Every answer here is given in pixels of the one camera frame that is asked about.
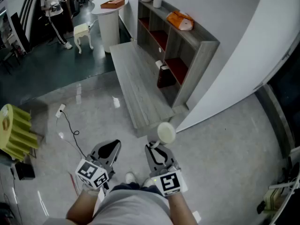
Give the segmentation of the dark chair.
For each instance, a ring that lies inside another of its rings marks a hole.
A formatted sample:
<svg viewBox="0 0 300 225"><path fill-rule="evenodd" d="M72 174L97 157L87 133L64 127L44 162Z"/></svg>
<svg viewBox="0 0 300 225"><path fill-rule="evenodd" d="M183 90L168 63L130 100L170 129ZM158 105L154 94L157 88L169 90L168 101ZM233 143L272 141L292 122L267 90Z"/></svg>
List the dark chair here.
<svg viewBox="0 0 300 225"><path fill-rule="evenodd" d="M16 59L17 64L19 66L21 65L16 52L17 52L17 50L14 47L12 47L12 48L6 48L6 47L4 48L3 47L0 49L0 67L3 66L6 69L7 73L10 75L11 75L11 73L10 73L8 67L13 68L13 66L8 62L8 60L11 57L14 57Z"/></svg>

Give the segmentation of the white stool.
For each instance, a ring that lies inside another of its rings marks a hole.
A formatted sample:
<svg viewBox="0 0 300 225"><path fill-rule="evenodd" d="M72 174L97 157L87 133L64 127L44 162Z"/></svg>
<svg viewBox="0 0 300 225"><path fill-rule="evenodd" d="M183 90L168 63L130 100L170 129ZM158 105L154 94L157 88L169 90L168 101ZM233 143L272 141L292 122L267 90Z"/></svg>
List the white stool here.
<svg viewBox="0 0 300 225"><path fill-rule="evenodd" d="M79 50L79 54L82 54L80 38L84 36L88 37L90 49L93 50L91 36L90 36L90 27L88 26L87 23L83 23L75 26L73 30L73 35L74 35L74 43Z"/></svg>

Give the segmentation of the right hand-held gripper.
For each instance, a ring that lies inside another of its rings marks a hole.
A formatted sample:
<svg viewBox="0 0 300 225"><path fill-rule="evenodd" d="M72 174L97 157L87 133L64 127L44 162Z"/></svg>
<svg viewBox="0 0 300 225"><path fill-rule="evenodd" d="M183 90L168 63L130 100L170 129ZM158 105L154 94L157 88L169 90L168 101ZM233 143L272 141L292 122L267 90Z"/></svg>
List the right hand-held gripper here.
<svg viewBox="0 0 300 225"><path fill-rule="evenodd" d="M160 155L165 159L166 168L157 171L157 163L152 149L145 145L145 154L150 167L150 177L154 185L164 196L170 196L178 192L186 192L188 187L183 179L181 168L170 149L165 146L159 146Z"/></svg>

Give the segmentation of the black glass door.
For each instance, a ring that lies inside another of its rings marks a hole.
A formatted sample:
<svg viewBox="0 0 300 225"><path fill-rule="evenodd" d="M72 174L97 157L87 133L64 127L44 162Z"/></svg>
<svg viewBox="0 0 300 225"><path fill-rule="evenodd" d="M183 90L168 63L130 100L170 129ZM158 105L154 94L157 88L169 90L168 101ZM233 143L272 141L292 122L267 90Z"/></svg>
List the black glass door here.
<svg viewBox="0 0 300 225"><path fill-rule="evenodd" d="M300 147L300 32L255 95L285 158Z"/></svg>

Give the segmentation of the white power strip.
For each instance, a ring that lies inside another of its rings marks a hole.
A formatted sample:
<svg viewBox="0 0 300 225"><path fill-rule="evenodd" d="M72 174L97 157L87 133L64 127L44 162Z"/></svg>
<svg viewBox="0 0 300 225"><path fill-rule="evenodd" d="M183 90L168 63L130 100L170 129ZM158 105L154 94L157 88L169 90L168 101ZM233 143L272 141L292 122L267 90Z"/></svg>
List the white power strip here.
<svg viewBox="0 0 300 225"><path fill-rule="evenodd" d="M62 114L62 112L64 111L65 107L66 107L65 104L61 104L61 105L60 105L60 107L59 107L59 109L58 109L58 111L56 112L56 115L55 115L56 118L59 118L59 117L61 116L61 114Z"/></svg>

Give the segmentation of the person's torso in light shirt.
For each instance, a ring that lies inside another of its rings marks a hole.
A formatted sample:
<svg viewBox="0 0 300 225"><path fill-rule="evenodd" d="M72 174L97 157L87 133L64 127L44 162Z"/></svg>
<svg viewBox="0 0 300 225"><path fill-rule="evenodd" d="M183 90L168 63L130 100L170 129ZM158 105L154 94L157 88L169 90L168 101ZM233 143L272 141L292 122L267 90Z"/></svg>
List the person's torso in light shirt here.
<svg viewBox="0 0 300 225"><path fill-rule="evenodd" d="M88 225L173 225L167 200L141 190L115 190Z"/></svg>

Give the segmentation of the yellow-green pleated side table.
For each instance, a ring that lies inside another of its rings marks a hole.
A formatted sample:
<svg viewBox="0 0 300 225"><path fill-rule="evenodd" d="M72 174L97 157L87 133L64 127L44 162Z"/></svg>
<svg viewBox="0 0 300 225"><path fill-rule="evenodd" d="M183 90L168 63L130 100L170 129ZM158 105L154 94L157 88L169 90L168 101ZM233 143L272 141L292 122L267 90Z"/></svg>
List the yellow-green pleated side table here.
<svg viewBox="0 0 300 225"><path fill-rule="evenodd" d="M0 150L23 161L31 149L38 149L38 137L30 131L31 115L11 104L0 110Z"/></svg>

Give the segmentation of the person's left forearm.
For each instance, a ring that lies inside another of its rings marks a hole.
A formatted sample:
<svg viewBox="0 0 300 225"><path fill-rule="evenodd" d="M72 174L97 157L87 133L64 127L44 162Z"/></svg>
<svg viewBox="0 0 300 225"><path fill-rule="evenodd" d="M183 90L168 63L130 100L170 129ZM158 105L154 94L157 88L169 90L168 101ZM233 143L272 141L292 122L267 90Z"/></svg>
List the person's left forearm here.
<svg viewBox="0 0 300 225"><path fill-rule="evenodd" d="M67 212L66 219L77 225L87 225L93 219L99 191L82 190L75 203Z"/></svg>

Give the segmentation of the person's legs in jeans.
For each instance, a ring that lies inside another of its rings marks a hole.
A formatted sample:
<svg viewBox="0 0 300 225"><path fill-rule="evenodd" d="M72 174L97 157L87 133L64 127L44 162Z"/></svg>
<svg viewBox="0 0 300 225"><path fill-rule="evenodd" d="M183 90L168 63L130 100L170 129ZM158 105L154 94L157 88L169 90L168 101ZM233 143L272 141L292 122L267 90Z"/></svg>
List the person's legs in jeans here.
<svg viewBox="0 0 300 225"><path fill-rule="evenodd" d="M157 186L155 185L151 185L149 187L141 187L138 183L135 182L131 182L129 184L126 183L121 183L119 185L116 185L112 190L139 190L139 191L146 191L146 192L151 192L151 193L155 193L158 194L160 196L162 196L161 192L159 191L159 189L157 188Z"/></svg>

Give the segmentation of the white cup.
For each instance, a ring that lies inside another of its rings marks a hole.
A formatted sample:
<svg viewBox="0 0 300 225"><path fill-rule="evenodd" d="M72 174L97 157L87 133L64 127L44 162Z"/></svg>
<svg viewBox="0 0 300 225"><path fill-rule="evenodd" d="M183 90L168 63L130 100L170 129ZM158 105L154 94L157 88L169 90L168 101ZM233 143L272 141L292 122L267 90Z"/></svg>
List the white cup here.
<svg viewBox="0 0 300 225"><path fill-rule="evenodd" d="M159 145L171 144L176 138L176 131L169 122L161 122L147 133L147 140L151 149Z"/></svg>

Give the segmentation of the orange tray box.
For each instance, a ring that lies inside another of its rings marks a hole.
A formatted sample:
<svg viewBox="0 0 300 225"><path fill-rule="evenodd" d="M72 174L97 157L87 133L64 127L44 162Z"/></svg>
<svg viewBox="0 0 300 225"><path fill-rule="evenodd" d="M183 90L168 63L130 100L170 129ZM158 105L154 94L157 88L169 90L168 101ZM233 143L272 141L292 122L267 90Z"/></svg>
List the orange tray box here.
<svg viewBox="0 0 300 225"><path fill-rule="evenodd" d="M117 9L125 4L125 0L109 0L100 5L101 8L105 9Z"/></svg>

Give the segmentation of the white metal frame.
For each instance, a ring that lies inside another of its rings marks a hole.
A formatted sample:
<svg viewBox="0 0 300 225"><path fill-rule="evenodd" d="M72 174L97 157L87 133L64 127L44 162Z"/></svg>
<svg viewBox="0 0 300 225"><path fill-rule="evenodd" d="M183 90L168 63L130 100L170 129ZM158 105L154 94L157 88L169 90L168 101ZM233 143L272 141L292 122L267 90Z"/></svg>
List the white metal frame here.
<svg viewBox="0 0 300 225"><path fill-rule="evenodd" d="M291 162L299 162L300 165L300 146L291 150L290 155L288 157ZM292 196L295 194L297 189L300 189L300 168L296 178L292 179L290 182L281 183L277 185L270 185L268 189L276 189L276 188L287 188L288 193L286 198L284 199L281 207L275 213L269 225L279 225L278 219L281 215L283 215L284 210L287 208L288 203Z"/></svg>

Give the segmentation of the striped cloth bundle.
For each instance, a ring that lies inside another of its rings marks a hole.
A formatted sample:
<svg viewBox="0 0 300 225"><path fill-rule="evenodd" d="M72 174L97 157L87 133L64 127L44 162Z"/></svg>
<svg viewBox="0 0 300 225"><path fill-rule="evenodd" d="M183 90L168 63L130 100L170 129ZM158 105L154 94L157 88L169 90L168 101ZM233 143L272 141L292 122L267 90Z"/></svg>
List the striped cloth bundle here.
<svg viewBox="0 0 300 225"><path fill-rule="evenodd" d="M264 195L264 212L275 212L282 206L286 195L283 194L284 188L269 189Z"/></svg>

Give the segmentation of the white round counter table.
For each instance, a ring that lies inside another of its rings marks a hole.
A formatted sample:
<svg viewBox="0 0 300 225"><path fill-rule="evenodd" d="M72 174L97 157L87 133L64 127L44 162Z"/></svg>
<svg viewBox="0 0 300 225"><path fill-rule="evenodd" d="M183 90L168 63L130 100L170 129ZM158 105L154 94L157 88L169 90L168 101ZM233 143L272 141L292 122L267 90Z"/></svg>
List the white round counter table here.
<svg viewBox="0 0 300 225"><path fill-rule="evenodd" d="M125 4L118 8L101 8L101 4L110 0L93 0L94 8L91 11L93 15L97 15L100 34L103 42L104 51L110 53L110 46L120 43L119 33L119 10L127 5Z"/></svg>

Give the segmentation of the grey wooden shelf unit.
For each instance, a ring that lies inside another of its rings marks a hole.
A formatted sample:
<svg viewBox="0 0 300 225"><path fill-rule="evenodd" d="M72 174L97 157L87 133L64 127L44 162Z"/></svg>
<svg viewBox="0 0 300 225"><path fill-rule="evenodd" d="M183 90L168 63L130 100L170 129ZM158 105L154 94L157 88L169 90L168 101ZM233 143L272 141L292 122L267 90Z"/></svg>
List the grey wooden shelf unit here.
<svg viewBox="0 0 300 225"><path fill-rule="evenodd" d="M163 1L160 8L153 2L138 0L137 43L155 61L167 67L169 75L160 88L171 107L184 105L219 46L219 41L197 22L192 30L175 28L167 16L176 7Z"/></svg>

